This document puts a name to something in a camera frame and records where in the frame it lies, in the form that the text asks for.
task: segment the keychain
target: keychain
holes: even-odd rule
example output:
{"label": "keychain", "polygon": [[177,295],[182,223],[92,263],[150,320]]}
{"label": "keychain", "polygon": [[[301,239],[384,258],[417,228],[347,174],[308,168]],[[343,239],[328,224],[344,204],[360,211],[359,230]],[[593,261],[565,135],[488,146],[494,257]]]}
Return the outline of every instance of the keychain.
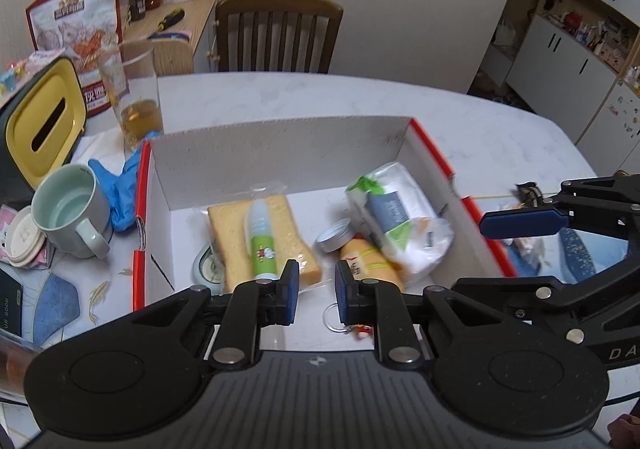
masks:
{"label": "keychain", "polygon": [[353,326],[342,325],[341,328],[333,326],[329,322],[329,311],[332,308],[337,308],[337,307],[338,307],[338,304],[333,303],[332,305],[329,305],[327,308],[325,308],[324,312],[322,312],[322,322],[324,323],[324,326],[329,328],[329,330],[339,334],[355,332],[356,335],[358,336],[358,339],[364,339],[364,337],[368,337],[373,334],[373,328],[371,326],[367,326],[363,324],[358,324]]}

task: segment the tea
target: tea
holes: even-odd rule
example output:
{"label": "tea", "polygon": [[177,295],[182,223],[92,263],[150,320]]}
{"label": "tea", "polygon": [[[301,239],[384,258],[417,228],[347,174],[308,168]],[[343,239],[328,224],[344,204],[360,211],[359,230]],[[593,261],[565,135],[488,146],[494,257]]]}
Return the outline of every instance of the tea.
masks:
{"label": "tea", "polygon": [[120,113],[120,125],[130,148],[135,149],[147,133],[162,132],[160,106],[151,99],[134,102]]}

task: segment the red snack bag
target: red snack bag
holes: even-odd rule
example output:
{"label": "red snack bag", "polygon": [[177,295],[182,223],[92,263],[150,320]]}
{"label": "red snack bag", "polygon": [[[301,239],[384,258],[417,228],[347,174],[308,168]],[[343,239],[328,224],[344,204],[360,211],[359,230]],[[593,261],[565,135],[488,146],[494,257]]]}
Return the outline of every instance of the red snack bag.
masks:
{"label": "red snack bag", "polygon": [[65,48],[73,61],[88,116],[109,108],[97,59],[122,41],[119,0],[36,0],[26,13],[34,48]]}

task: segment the tin lid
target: tin lid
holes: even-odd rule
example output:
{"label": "tin lid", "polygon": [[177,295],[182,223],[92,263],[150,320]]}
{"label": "tin lid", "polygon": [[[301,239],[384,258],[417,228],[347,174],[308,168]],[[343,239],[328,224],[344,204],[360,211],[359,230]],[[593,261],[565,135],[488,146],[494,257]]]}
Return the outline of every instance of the tin lid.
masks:
{"label": "tin lid", "polygon": [[28,265],[44,245],[45,235],[31,218],[31,206],[15,215],[4,242],[6,255],[14,267]]}
{"label": "tin lid", "polygon": [[325,252],[335,252],[350,242],[355,235],[356,231],[351,226],[351,220],[345,218],[326,229],[318,236],[316,242]]}

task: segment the chair backrest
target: chair backrest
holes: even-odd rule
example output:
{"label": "chair backrest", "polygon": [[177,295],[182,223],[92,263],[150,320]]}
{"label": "chair backrest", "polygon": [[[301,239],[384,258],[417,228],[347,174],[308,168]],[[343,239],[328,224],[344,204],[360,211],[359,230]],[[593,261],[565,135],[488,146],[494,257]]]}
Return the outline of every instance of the chair backrest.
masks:
{"label": "chair backrest", "polygon": [[[318,62],[318,73],[325,74],[329,71],[329,64],[334,53],[335,40],[338,36],[340,21],[342,20],[343,9],[341,6],[329,0],[222,0],[216,7],[216,19],[218,21],[218,54],[220,63],[218,65],[221,72],[229,71],[229,16],[238,15],[238,37],[236,39],[236,61],[238,71],[245,71],[244,67],[244,37],[245,37],[245,14],[251,16],[251,41],[249,70],[256,71],[258,66],[258,26],[260,26],[260,14],[267,13],[266,26],[264,31],[264,46],[261,47],[262,67],[264,71],[270,70],[271,48],[275,42],[273,38],[274,13],[276,23],[280,23],[280,35],[278,37],[278,55],[275,61],[277,71],[283,71],[285,67],[285,55],[290,55],[290,66],[287,71],[297,71],[298,54],[300,51],[300,35],[303,28],[303,15],[310,16],[310,26],[308,27],[308,38],[306,39],[304,71],[309,72],[313,57],[314,44],[316,42],[316,29],[318,18],[325,18],[326,30],[324,42],[322,44],[320,58]],[[292,45],[287,45],[287,34],[289,27],[295,22]]]}
{"label": "chair backrest", "polygon": [[193,49],[179,39],[157,39],[154,44],[154,66],[158,77],[193,73]]}

